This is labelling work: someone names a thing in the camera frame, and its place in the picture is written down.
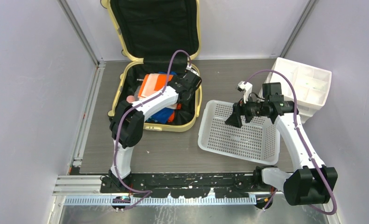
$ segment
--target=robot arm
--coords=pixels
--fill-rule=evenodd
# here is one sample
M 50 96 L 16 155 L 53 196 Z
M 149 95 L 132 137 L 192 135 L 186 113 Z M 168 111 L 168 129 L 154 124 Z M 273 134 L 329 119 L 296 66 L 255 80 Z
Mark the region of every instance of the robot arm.
M 114 158 L 116 162 L 113 163 L 110 169 L 116 177 L 119 176 L 123 179 L 130 174 L 133 148 L 142 138 L 144 122 L 153 114 L 169 105 L 175 103 L 188 104 L 200 85 L 201 78 L 198 76 L 196 71 L 189 70 L 183 77 L 173 76 L 162 94 L 160 90 L 153 95 L 145 99 L 135 101 L 132 104 L 127 101 L 121 101 L 117 105 L 115 115 L 110 124 L 113 139 L 117 139 L 118 124 L 122 119 L 123 114 L 131 107 L 138 107 L 128 114 L 120 131 L 118 152 L 117 156 Z M 150 98 L 154 98 L 158 94 L 161 95 L 154 100 L 143 104 L 145 101 Z M 117 174 L 114 164 L 117 165 L 119 174 Z
M 245 116 L 246 123 L 250 122 L 255 116 L 269 117 L 285 141 L 293 162 L 293 174 L 283 172 L 277 167 L 259 168 L 253 173 L 255 178 L 258 177 L 258 180 L 255 181 L 283 191 L 290 205 L 327 203 L 330 195 L 309 159 L 308 152 L 299 138 L 296 128 L 301 131 L 312 157 L 322 170 L 331 189 L 335 186 L 338 177 L 337 172 L 335 168 L 325 166 L 313 149 L 302 125 L 298 124 L 295 127 L 293 122 L 294 103 L 284 101 L 280 83 L 263 84 L 263 96 L 265 98 L 263 102 L 253 102 L 249 97 L 248 93 L 251 92 L 250 83 L 245 84 L 248 85 L 246 88 L 241 84 L 243 83 L 239 83 L 238 90 L 245 92 L 244 99 L 234 103 L 233 113 L 225 121 L 225 124 L 240 128 L 242 126 L 241 116 Z

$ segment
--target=suitcase lid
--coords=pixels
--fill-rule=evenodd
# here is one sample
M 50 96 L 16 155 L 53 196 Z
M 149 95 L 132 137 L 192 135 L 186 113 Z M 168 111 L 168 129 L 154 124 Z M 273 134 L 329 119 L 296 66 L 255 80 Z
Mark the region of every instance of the suitcase lid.
M 131 61 L 171 56 L 176 50 L 191 59 L 201 49 L 198 0 L 107 0 L 105 2 L 123 54 Z

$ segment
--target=open suitcase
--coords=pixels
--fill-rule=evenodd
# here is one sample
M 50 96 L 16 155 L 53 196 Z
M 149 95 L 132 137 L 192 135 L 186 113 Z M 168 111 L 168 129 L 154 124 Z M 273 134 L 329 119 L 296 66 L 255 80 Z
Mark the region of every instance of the open suitcase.
M 120 76 L 120 84 L 113 101 L 111 118 L 119 102 L 134 95 L 142 85 L 146 74 L 167 72 L 172 54 L 182 49 L 191 59 L 198 56 L 201 48 L 198 0 L 105 0 L 110 18 L 117 30 L 123 47 L 123 55 L 130 62 Z M 172 72 L 184 75 L 188 60 L 183 53 L 177 54 Z M 192 68 L 200 74 L 198 68 Z M 191 103 L 175 110 L 174 120 L 161 124 L 145 122 L 144 129 L 155 131 L 184 132 L 190 129 L 199 116 L 202 87 L 196 91 Z

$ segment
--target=wall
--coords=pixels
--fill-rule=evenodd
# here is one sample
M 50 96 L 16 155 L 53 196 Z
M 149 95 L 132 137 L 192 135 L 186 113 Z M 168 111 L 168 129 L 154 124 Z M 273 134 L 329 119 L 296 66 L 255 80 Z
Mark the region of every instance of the wall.
M 98 58 L 127 60 L 99 0 L 67 0 Z M 308 1 L 200 0 L 199 58 L 277 57 Z
M 305 130 L 338 171 L 343 223 L 369 223 L 369 0 L 319 1 L 287 58 L 333 72 L 326 105 Z
M 57 1 L 0 1 L 0 223 L 46 223 L 94 70 Z

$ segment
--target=white basket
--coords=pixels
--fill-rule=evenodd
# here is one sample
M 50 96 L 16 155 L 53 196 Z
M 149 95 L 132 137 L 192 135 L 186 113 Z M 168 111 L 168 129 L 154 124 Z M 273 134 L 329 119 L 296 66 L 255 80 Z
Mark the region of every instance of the white basket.
M 254 117 L 242 128 L 224 121 L 232 114 L 233 103 L 211 100 L 203 112 L 198 146 L 206 151 L 251 162 L 273 165 L 278 162 L 280 134 L 266 117 Z
M 293 84 L 303 124 L 326 103 L 331 84 L 330 71 L 281 57 L 276 59 L 272 70 L 282 73 Z M 265 83 L 281 83 L 285 100 L 294 100 L 292 90 L 280 75 L 270 73 Z

